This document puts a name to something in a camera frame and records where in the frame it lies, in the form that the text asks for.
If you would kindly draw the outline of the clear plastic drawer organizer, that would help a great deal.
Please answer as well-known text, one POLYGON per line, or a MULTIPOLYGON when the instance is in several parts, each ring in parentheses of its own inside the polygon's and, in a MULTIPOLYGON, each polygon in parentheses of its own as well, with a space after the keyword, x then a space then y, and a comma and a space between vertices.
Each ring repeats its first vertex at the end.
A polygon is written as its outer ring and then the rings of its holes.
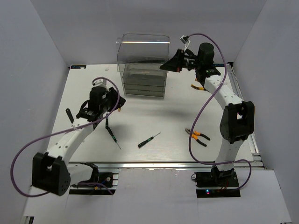
POLYGON ((125 95, 164 98, 170 38, 155 33, 127 32, 117 39, 117 66, 125 95))

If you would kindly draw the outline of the yellow long nose pliers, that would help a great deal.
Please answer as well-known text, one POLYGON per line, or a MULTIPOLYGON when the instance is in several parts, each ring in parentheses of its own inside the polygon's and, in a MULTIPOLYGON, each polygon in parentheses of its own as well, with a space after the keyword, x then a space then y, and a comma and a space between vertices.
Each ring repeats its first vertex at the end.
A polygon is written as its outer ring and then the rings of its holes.
POLYGON ((196 90, 199 90, 199 91, 205 91, 205 90, 206 90, 204 87, 195 86, 195 85, 193 85, 193 84, 191 84, 191 87, 192 87, 193 89, 196 89, 196 90))

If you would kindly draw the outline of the orange black handled pliers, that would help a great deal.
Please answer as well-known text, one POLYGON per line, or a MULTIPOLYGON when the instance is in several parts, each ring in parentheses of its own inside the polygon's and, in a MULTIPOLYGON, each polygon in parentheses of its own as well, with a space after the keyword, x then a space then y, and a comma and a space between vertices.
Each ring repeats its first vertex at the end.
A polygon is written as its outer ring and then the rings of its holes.
POLYGON ((203 133, 200 133, 200 132, 197 132, 197 131, 193 131, 193 132, 191 132, 191 130, 190 130, 189 128, 186 128, 186 129, 185 129, 185 132, 186 132, 187 134, 191 134, 191 137, 192 137, 193 139, 195 139, 195 140, 196 140, 200 145, 202 145, 203 147, 206 147, 207 144, 205 144, 204 142, 200 141, 200 140, 198 139, 198 137, 203 137, 203 138, 205 138, 205 139, 208 140, 208 141, 211 140, 208 136, 206 136, 206 135, 203 134, 203 133))

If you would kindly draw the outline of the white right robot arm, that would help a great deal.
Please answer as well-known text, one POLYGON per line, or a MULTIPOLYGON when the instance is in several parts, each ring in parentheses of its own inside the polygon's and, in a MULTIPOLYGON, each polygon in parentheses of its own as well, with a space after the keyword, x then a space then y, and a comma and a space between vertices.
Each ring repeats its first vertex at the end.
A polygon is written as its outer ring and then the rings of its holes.
POLYGON ((222 144, 214 162, 217 168, 211 174, 211 181, 222 186, 232 172, 239 148, 253 133, 255 106, 235 95, 224 83, 223 77, 214 66, 214 46, 202 43, 197 55, 189 49, 178 49, 175 56, 160 66, 161 70, 180 72, 182 69, 195 70, 197 81, 212 94, 223 110, 220 122, 222 144))

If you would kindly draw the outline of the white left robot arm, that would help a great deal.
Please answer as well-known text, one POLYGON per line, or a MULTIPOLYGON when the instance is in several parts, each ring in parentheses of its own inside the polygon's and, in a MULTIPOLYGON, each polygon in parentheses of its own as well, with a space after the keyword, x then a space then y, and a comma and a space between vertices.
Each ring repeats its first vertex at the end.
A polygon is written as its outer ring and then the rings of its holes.
POLYGON ((120 109, 126 103, 115 88, 93 87, 89 99, 80 107, 72 128, 45 153, 33 157, 32 185, 62 196, 71 185, 94 186, 99 180, 98 167, 83 162, 67 167, 75 151, 102 121, 104 115, 120 109))

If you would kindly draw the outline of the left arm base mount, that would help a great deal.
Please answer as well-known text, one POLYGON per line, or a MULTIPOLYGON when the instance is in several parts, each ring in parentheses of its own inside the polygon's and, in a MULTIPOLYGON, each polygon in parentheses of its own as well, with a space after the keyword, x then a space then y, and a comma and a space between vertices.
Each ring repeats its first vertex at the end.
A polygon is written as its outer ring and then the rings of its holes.
POLYGON ((77 163, 68 167, 71 195, 113 195, 118 185, 119 170, 100 168, 93 163, 77 163))

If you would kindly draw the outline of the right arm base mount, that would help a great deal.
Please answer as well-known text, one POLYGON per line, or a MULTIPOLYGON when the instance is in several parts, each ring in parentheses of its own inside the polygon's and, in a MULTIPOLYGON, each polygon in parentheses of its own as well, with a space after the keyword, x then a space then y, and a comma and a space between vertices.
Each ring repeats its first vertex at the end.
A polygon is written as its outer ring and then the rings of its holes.
POLYGON ((196 184, 197 198, 229 198, 240 197, 240 190, 236 172, 232 175, 219 177, 216 171, 195 172, 191 180, 196 184))

